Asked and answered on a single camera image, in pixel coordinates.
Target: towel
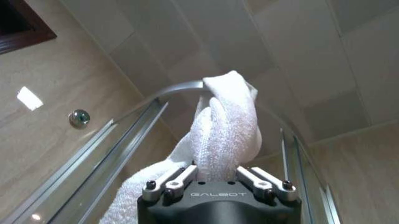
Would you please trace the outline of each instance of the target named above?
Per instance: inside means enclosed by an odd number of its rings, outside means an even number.
[[[193,160],[199,168],[197,180],[228,181],[235,179],[237,165],[257,155],[261,145],[253,103],[257,90],[236,71],[203,78],[203,83],[213,97],[200,97],[189,132],[168,158],[124,181],[101,224],[137,223],[136,200],[143,186],[171,168],[187,167]]]

